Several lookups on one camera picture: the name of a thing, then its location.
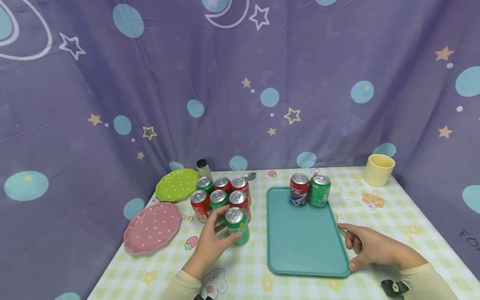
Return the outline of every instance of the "red soda can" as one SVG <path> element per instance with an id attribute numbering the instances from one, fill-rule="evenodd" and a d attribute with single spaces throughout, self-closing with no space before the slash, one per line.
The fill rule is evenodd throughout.
<path id="1" fill-rule="evenodd" d="M 232 192 L 242 191 L 247 195 L 248 207 L 252 205 L 252 198 L 250 197 L 250 185 L 243 177 L 238 177 L 232 180 Z"/>
<path id="2" fill-rule="evenodd" d="M 195 191 L 190 197 L 190 204 L 192 204 L 193 210 L 200 223 L 206 223 L 208 212 L 210 211 L 210 197 L 207 192 L 203 190 Z"/>
<path id="3" fill-rule="evenodd" d="M 290 179 L 290 201 L 295 206 L 305 206 L 308 202 L 308 187 L 310 181 L 308 177 L 302 173 L 295 173 Z"/>
<path id="4" fill-rule="evenodd" d="M 247 215 L 247 222 L 250 223 L 252 219 L 252 214 L 250 212 L 250 207 L 248 206 L 247 195 L 242 191 L 234 191 L 230 194 L 228 198 L 230 207 L 240 208 L 244 214 Z"/>
<path id="5" fill-rule="evenodd" d="M 224 190 L 228 195 L 232 192 L 232 183 L 226 176 L 216 178 L 213 182 L 213 187 L 215 190 Z"/>

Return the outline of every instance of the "tablecloth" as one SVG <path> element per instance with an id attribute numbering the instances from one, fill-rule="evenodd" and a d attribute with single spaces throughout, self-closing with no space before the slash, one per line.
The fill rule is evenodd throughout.
<path id="1" fill-rule="evenodd" d="M 367 266 L 343 279 L 279 276 L 266 263 L 266 192 L 289 186 L 293 173 L 327 174 L 332 181 L 330 205 L 338 222 L 373 228 L 421 253 L 448 282 L 460 300 L 480 299 L 480 283 L 445 242 L 397 181 L 373 187 L 361 178 L 363 167 L 259 170 L 250 181 L 251 237 L 243 246 L 227 249 L 205 273 L 202 295 L 219 300 L 244 299 L 387 299 L 380 288 L 384 279 L 399 279 L 392 267 Z M 243 176 L 248 171 L 213 172 L 214 177 Z M 158 200 L 153 196 L 147 206 Z M 172 242 L 155 253 L 132 256 L 120 246 L 89 299 L 158 299 L 171 278 L 194 251 L 202 224 L 189 201 L 178 203 L 183 213 Z M 353 251 L 348 251 L 350 258 Z"/>

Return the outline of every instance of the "green soda can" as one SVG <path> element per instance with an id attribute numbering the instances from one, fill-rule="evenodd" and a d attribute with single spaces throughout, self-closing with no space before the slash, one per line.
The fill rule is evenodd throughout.
<path id="1" fill-rule="evenodd" d="M 228 234 L 242 232 L 243 235 L 235 243 L 244 245 L 250 239 L 250 231 L 248 230 L 247 215 L 243 213 L 239 207 L 231 207 L 225 214 L 225 224 L 227 225 Z"/>
<path id="2" fill-rule="evenodd" d="M 210 195 L 213 192 L 213 181 L 208 177 L 200 177 L 197 180 L 197 191 L 205 191 Z"/>
<path id="3" fill-rule="evenodd" d="M 212 208 L 212 211 L 216 210 L 219 207 L 222 207 L 224 205 L 228 205 L 228 197 L 227 197 L 227 192 L 223 190 L 216 190 L 213 191 L 210 194 L 210 207 Z M 222 225 L 225 223 L 225 219 L 223 217 L 219 217 L 219 219 L 216 221 L 218 225 Z"/>
<path id="4" fill-rule="evenodd" d="M 315 174 L 310 180 L 308 202 L 315 207 L 324 207 L 328 202 L 330 193 L 330 178 L 325 174 Z"/>

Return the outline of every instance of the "metal spoon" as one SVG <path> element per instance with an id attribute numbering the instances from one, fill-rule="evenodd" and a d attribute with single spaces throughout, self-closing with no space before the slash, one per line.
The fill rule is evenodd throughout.
<path id="1" fill-rule="evenodd" d="M 245 178 L 246 180 L 254 180 L 256 177 L 257 177 L 257 173 L 252 172 L 252 173 L 248 173 L 243 178 Z"/>

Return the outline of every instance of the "hand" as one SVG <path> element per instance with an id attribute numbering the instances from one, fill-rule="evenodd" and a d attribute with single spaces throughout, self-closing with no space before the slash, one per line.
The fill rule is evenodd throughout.
<path id="1" fill-rule="evenodd" d="M 198 280 L 202 278 L 209 265 L 216 262 L 228 247 L 242 237 L 241 232 L 232 234 L 222 240 L 216 236 L 216 233 L 225 227 L 225 224 L 215 227 L 216 220 L 223 217 L 228 208 L 228 205 L 217 208 L 208 217 L 192 257 L 182 268 L 184 272 Z"/>
<path id="2" fill-rule="evenodd" d="M 411 269 L 427 263 L 418 252 L 401 242 L 375 230 L 351 224 L 338 223 L 347 230 L 345 244 L 357 254 L 350 261 L 350 270 L 357 271 L 366 264 L 397 265 L 400 270 Z"/>

